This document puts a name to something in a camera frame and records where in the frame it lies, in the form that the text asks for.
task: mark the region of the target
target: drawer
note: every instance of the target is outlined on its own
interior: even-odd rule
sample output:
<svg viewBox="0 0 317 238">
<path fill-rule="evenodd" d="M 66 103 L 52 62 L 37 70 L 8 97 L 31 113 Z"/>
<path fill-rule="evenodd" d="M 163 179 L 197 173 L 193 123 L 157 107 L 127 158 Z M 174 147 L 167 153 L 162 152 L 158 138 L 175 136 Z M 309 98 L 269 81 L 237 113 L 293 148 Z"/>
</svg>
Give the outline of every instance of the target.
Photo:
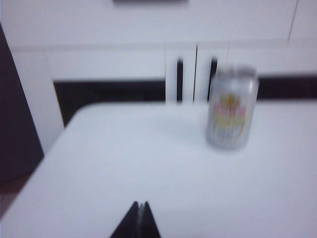
<svg viewBox="0 0 317 238">
<path fill-rule="evenodd" d="M 164 49 L 46 52 L 46 55 L 54 82 L 165 78 Z"/>
<path fill-rule="evenodd" d="M 296 0 L 116 2 L 2 0 L 1 20 L 14 47 L 287 39 L 296 5 Z"/>
</svg>

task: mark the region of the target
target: black handle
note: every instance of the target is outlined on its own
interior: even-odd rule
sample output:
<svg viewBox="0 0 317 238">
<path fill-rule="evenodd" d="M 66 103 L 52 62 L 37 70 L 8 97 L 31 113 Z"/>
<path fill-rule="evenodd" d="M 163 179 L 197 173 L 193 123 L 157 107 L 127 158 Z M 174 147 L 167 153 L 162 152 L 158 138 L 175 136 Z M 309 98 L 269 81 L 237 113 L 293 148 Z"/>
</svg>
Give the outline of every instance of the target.
<svg viewBox="0 0 317 238">
<path fill-rule="evenodd" d="M 183 60 L 177 61 L 176 101 L 183 101 Z"/>
<path fill-rule="evenodd" d="M 211 66 L 210 66 L 210 76 L 209 76 L 207 102 L 209 101 L 209 96 L 210 96 L 211 80 L 212 80 L 213 76 L 216 74 L 216 71 L 217 71 L 217 62 L 218 62 L 217 58 L 212 57 Z"/>
</svg>

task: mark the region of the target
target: aluminum can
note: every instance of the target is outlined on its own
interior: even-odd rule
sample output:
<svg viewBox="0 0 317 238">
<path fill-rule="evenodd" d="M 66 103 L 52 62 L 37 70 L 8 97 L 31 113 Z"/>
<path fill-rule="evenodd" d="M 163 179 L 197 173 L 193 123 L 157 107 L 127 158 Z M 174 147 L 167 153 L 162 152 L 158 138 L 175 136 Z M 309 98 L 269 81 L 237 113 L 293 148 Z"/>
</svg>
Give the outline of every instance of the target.
<svg viewBox="0 0 317 238">
<path fill-rule="evenodd" d="M 207 140 L 218 148 L 237 149 L 246 145 L 259 80 L 248 66 L 217 69 L 211 82 Z"/>
</svg>

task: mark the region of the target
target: tabletop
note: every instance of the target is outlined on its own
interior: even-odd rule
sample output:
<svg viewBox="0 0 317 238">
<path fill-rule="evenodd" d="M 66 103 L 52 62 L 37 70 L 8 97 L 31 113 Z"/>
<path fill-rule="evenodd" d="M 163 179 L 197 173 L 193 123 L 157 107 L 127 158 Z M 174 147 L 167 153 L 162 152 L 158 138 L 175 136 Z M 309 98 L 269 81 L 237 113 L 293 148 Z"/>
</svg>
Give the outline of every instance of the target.
<svg viewBox="0 0 317 238">
<path fill-rule="evenodd" d="M 106 238 L 148 201 L 163 238 L 317 237 L 317 102 L 259 102 L 246 147 L 207 104 L 81 109 L 1 222 L 4 238 Z"/>
</svg>

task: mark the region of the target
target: blurry background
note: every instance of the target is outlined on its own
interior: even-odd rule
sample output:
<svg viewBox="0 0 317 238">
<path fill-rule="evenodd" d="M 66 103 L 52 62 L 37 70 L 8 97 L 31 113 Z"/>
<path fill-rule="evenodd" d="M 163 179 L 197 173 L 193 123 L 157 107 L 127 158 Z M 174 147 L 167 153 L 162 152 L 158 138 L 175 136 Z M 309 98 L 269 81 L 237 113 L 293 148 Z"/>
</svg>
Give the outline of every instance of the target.
<svg viewBox="0 0 317 238">
<path fill-rule="evenodd" d="M 2 0 L 1 25 L 44 154 L 83 105 L 176 102 L 178 60 L 183 103 L 207 100 L 212 57 L 270 87 L 317 73 L 317 0 Z"/>
</svg>

